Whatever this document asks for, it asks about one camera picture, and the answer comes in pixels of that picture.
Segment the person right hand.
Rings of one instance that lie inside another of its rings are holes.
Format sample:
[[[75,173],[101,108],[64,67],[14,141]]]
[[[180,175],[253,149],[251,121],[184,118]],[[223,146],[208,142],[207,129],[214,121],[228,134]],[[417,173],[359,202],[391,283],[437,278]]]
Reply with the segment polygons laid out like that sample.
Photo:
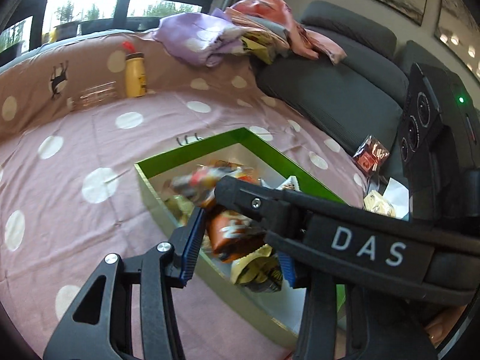
[[[465,308],[466,306],[459,306],[444,311],[425,327],[425,331],[434,346],[438,346],[445,339],[463,314]]]

